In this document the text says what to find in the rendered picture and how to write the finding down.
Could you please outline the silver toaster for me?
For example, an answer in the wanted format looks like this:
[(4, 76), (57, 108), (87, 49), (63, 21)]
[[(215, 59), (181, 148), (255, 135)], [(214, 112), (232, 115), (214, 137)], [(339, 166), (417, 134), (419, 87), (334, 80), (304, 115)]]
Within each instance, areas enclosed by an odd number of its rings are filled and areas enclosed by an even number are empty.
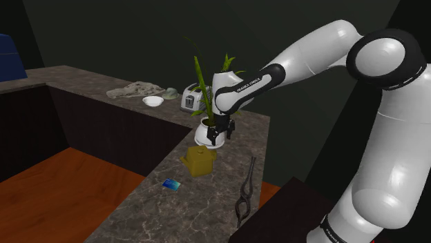
[(194, 90), (199, 86), (199, 83), (194, 83), (184, 89), (180, 106), (181, 111), (192, 114), (197, 110), (205, 111), (207, 109), (202, 91), (200, 89)]

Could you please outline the black tongs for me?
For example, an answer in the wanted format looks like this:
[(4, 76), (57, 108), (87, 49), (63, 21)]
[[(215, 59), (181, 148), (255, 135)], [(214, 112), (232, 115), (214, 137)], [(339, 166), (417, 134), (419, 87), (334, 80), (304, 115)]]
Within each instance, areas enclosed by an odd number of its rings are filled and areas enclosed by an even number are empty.
[[(242, 222), (249, 217), (251, 212), (251, 197), (253, 195), (253, 169), (256, 162), (256, 157), (251, 156), (249, 170), (246, 176), (246, 179), (242, 183), (240, 187), (240, 197), (237, 199), (235, 203), (235, 212), (237, 217), (237, 228), (240, 228)], [(246, 211), (241, 213), (240, 205), (245, 204)]]

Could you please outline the white bowl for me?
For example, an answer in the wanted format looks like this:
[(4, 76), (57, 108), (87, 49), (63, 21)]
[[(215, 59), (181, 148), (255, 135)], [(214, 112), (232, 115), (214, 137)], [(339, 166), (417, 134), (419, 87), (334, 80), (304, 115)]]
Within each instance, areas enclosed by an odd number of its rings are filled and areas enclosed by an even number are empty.
[(164, 102), (164, 99), (162, 97), (159, 97), (159, 96), (147, 96), (147, 97), (144, 97), (142, 99), (142, 101), (147, 106), (157, 107), (157, 106), (160, 106)]

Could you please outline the blue rounded chair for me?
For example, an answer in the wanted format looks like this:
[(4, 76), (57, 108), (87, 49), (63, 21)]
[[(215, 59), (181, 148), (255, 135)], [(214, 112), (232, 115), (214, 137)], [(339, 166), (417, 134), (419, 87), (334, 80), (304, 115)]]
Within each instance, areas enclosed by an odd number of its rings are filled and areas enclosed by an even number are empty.
[(0, 34), (0, 82), (27, 77), (12, 37)]

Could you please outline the dark robot stand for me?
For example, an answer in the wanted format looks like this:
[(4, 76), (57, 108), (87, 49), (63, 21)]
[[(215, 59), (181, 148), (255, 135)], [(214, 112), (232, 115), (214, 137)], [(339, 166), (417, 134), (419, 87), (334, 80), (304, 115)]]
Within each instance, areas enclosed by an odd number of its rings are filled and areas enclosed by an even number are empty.
[(308, 185), (291, 178), (256, 211), (228, 243), (306, 243), (334, 204)]

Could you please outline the blue card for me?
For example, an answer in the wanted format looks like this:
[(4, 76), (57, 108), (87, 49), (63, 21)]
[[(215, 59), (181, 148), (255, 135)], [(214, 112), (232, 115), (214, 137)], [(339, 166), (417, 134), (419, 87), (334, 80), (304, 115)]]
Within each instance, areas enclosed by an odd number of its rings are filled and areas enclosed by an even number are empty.
[(167, 179), (163, 182), (163, 184), (162, 184), (162, 185), (163, 185), (164, 187), (167, 187), (167, 188), (169, 188), (169, 189), (173, 190), (173, 191), (176, 191), (176, 190), (178, 190), (178, 188), (179, 188), (179, 186), (181, 185), (181, 183), (179, 183), (179, 182), (175, 181), (174, 179), (167, 178)]

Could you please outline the pale green cap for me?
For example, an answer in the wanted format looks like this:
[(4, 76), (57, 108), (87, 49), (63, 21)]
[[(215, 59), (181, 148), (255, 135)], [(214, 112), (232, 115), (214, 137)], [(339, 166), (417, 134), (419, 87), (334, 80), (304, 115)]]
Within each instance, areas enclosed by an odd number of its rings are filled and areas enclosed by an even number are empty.
[(180, 96), (175, 88), (167, 88), (165, 93), (162, 95), (163, 99), (172, 100), (177, 99)]

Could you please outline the beige crumpled cloth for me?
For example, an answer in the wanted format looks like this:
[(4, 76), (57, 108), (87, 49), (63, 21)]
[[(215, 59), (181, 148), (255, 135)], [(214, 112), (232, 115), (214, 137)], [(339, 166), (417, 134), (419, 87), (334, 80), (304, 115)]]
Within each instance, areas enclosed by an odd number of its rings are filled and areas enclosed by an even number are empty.
[(147, 97), (164, 93), (166, 90), (156, 84), (149, 82), (136, 81), (123, 88), (116, 88), (106, 92), (111, 99), (130, 98), (130, 97)]

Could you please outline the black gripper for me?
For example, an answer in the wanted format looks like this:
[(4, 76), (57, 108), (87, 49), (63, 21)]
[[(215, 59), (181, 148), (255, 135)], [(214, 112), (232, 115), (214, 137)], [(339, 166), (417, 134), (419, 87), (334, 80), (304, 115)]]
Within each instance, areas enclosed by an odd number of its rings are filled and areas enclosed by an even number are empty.
[(215, 126), (207, 128), (207, 138), (211, 141), (211, 145), (216, 145), (216, 139), (220, 132), (226, 131), (227, 139), (231, 139), (232, 132), (236, 129), (236, 124), (229, 115), (215, 115), (214, 116)]

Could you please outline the green plant in white pot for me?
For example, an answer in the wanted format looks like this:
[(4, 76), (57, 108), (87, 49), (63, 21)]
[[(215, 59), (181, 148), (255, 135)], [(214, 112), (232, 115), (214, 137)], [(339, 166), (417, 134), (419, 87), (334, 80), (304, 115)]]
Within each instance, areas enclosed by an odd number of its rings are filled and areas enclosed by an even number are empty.
[(226, 139), (226, 132), (220, 132), (216, 139), (216, 145), (212, 146), (211, 141), (207, 138), (207, 128), (215, 126), (214, 122), (214, 116), (215, 116), (215, 104), (214, 104), (214, 94), (213, 94), (213, 87), (211, 85), (206, 85), (204, 76), (208, 75), (206, 66), (204, 62), (200, 63), (199, 59), (194, 56), (194, 67), (195, 67), (195, 73), (198, 78), (199, 87), (194, 88), (200, 89), (204, 95), (204, 103), (206, 105), (206, 110), (197, 110), (191, 114), (191, 116), (198, 116), (204, 114), (204, 117), (201, 119), (201, 124), (198, 126), (195, 132), (195, 142), (198, 145), (206, 146), (209, 149), (215, 149), (219, 148), (224, 144), (224, 141)]

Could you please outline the yellow teapot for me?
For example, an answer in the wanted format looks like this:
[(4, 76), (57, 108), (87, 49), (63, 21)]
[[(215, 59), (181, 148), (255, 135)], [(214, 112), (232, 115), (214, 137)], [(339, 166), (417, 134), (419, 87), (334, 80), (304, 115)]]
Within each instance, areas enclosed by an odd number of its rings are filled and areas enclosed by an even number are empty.
[(216, 150), (209, 150), (206, 146), (192, 146), (188, 147), (186, 155), (180, 157), (180, 160), (192, 177), (199, 177), (212, 173), (216, 158)]

